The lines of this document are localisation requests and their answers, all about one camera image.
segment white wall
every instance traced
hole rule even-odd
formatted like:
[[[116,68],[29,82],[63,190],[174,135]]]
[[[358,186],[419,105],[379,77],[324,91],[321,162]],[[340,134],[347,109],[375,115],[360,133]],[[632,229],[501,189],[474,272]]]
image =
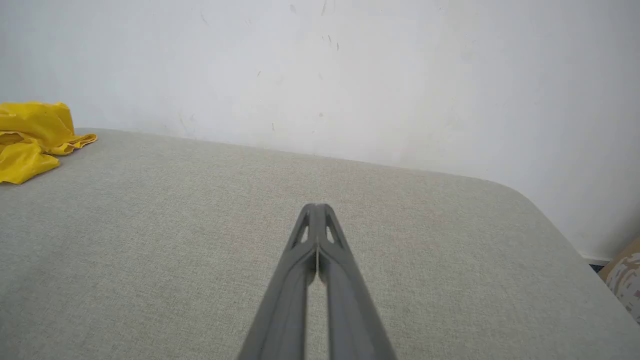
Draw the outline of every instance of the white wall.
[[[489,179],[610,258],[640,231],[638,19],[635,0],[4,0],[0,99]]]

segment yellow cloth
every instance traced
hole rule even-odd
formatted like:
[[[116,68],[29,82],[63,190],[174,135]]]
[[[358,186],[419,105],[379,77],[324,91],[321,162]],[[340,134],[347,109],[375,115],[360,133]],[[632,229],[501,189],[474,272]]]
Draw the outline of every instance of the yellow cloth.
[[[68,155],[97,139],[76,136],[71,111],[61,102],[0,104],[0,183],[22,184],[60,164],[47,154]]]

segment wall stain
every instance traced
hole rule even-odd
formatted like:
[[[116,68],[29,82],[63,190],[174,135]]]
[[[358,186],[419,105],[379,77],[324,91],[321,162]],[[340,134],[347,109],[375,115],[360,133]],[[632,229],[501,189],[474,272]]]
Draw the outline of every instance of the wall stain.
[[[204,22],[207,26],[209,26],[207,19],[204,18],[204,14],[202,13],[202,10],[200,10],[200,18],[202,19],[202,22]]]

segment cardboard box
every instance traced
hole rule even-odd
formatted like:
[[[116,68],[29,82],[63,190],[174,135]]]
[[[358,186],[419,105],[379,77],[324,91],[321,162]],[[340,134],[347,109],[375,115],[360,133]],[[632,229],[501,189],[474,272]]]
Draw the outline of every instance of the cardboard box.
[[[640,324],[640,238],[602,268],[598,275]]]

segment gray upholstered cushion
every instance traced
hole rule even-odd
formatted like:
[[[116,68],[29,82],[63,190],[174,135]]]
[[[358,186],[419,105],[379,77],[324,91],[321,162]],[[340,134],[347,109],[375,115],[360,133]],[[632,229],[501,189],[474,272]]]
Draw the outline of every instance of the gray upholstered cushion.
[[[331,204],[400,359],[637,359],[640,328],[504,186],[101,129],[0,185],[0,357],[230,359],[298,211]],[[308,358],[326,358],[310,289]]]

